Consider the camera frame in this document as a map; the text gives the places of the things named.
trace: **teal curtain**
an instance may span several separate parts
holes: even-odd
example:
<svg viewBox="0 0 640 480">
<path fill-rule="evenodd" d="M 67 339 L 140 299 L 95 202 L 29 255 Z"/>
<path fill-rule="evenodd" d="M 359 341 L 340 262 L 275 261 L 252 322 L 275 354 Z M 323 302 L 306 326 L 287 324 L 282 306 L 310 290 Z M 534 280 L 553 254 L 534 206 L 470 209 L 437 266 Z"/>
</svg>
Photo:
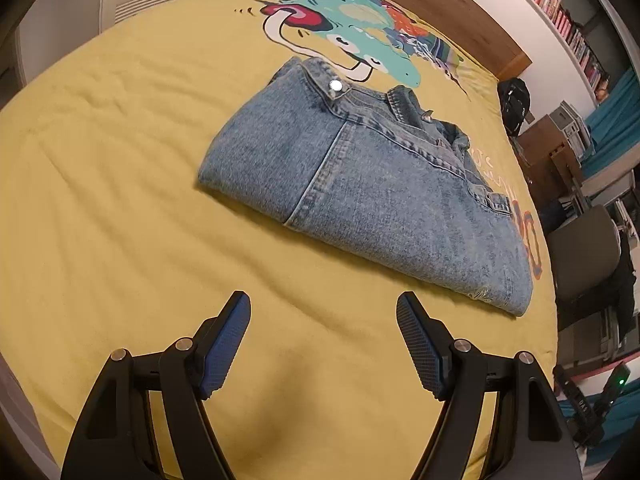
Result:
<svg viewBox="0 0 640 480">
<path fill-rule="evenodd" d="M 631 67 L 585 122 L 591 128 L 595 148 L 582 163 L 588 178 L 640 142 L 640 85 Z"/>
</svg>

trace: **bed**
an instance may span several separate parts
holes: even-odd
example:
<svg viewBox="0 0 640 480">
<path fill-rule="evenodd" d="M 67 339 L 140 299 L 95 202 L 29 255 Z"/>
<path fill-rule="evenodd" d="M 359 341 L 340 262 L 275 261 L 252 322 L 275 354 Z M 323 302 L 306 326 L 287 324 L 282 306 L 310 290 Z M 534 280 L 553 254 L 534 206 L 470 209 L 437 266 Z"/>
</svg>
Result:
<svg viewBox="0 0 640 480">
<path fill-rule="evenodd" d="M 342 41 L 314 30 L 321 18 Z M 351 18 L 371 26 L 353 30 Z M 197 186 L 211 139 L 294 55 L 324 57 L 372 89 L 411 86 L 434 117 L 469 135 L 481 173 L 511 198 L 530 256 L 523 317 Z M 24 88 L 0 112 L 0 353 L 56 462 L 113 349 L 161 351 L 236 289 L 251 297 L 252 321 L 206 409 L 239 479 L 411 476 L 440 404 L 420 386 L 396 325 L 405 290 L 454 337 L 505 356 L 527 349 L 550 378 L 548 252 L 496 82 L 389 0 L 175 0 L 110 28 Z M 487 395 L 469 478 L 482 465 L 493 401 Z M 164 469 L 179 477 L 154 405 Z"/>
</svg>

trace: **blue gripper pad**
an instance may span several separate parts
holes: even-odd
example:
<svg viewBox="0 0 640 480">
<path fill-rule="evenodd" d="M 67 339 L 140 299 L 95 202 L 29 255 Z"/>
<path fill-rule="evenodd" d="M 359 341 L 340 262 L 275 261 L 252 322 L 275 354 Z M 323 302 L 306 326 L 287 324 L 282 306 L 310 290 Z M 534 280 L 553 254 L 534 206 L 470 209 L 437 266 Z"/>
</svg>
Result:
<svg viewBox="0 0 640 480">
<path fill-rule="evenodd" d="M 202 399 L 209 399 L 213 391 L 220 389 L 225 382 L 250 317 L 251 302 L 246 294 L 242 294 L 205 357 L 204 375 L 200 382 Z"/>
<path fill-rule="evenodd" d="M 422 386 L 439 397 L 444 389 L 440 357 L 405 294 L 398 298 L 396 318 Z"/>
</svg>

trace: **shelf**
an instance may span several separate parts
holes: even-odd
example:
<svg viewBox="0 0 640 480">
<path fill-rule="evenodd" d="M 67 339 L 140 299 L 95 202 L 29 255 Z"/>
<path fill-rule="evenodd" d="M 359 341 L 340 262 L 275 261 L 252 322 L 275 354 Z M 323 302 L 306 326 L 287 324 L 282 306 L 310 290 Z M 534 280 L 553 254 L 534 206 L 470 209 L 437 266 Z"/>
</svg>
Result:
<svg viewBox="0 0 640 480">
<path fill-rule="evenodd" d="M 540 9 L 540 7 L 535 3 L 535 1 L 533 1 L 533 0 L 527 0 L 527 1 L 529 2 L 529 5 L 531 5 L 531 7 L 533 7 L 533 9 L 538 13 L 540 18 L 551 29 L 553 34 L 556 36 L 556 39 L 562 44 L 562 47 L 564 48 L 564 50 L 566 51 L 567 55 L 569 56 L 569 58 L 571 59 L 572 63 L 574 64 L 575 69 L 580 73 L 580 78 L 582 79 L 582 82 L 584 83 L 584 85 L 589 90 L 589 94 L 590 94 L 591 100 L 593 101 L 593 105 L 597 108 L 598 107 L 598 100 L 596 99 L 596 95 L 595 95 L 595 93 L 593 91 L 593 88 L 591 88 L 591 85 L 589 84 L 589 80 L 587 79 L 587 76 L 585 75 L 584 70 L 582 70 L 582 67 L 580 66 L 580 63 L 578 62 L 577 58 L 575 57 L 574 52 L 569 48 L 569 45 L 564 40 L 564 38 L 560 35 L 560 32 L 558 32 L 558 30 L 556 29 L 556 26 L 553 24 L 551 19 L 549 19 L 549 17 L 543 12 L 543 10 Z"/>
<path fill-rule="evenodd" d="M 620 15 L 616 9 L 611 5 L 609 0 L 598 0 L 600 5 L 604 8 L 607 16 L 611 20 L 616 32 L 618 33 L 622 45 L 625 47 L 626 53 L 629 56 L 631 65 L 634 67 L 636 74 L 640 74 L 640 46 L 636 43 L 633 35 L 627 28 L 625 22 L 620 18 Z"/>
</svg>

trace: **cartoon print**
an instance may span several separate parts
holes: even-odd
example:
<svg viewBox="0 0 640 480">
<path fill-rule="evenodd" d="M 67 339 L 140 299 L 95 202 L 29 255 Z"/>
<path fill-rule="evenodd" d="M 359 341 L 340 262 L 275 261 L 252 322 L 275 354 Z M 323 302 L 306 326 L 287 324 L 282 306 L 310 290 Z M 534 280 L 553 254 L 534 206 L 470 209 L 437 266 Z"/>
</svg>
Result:
<svg viewBox="0 0 640 480">
<path fill-rule="evenodd" d="M 484 164 L 488 165 L 490 168 L 493 167 L 490 158 L 488 156 L 483 156 L 482 150 L 470 148 L 469 153 L 471 154 L 478 171 L 481 171 Z M 526 210 L 522 213 L 520 203 L 518 202 L 518 198 L 516 197 L 513 188 L 501 176 L 496 180 L 493 171 L 482 170 L 482 174 L 484 174 L 488 181 L 493 182 L 497 187 L 503 188 L 505 194 L 509 197 L 509 200 L 511 201 L 511 209 L 513 211 L 512 219 L 520 232 L 520 238 L 522 238 L 522 243 L 527 251 L 527 259 L 531 266 L 531 273 L 536 280 L 539 280 L 543 273 L 542 256 L 540 254 L 538 232 L 536 231 L 536 225 L 531 211 Z"/>
<path fill-rule="evenodd" d="M 379 70 L 416 88 L 420 73 L 412 56 L 418 56 L 462 89 L 456 77 L 462 58 L 445 41 L 386 0 L 259 1 L 264 4 L 260 12 L 266 15 L 263 29 L 271 41 L 297 54 L 321 57 L 354 81 L 366 81 L 373 70 Z M 340 65 L 321 52 L 286 39 L 282 33 L 285 26 L 297 27 L 300 36 L 302 28 L 325 38 L 353 58 L 354 65 Z"/>
</svg>

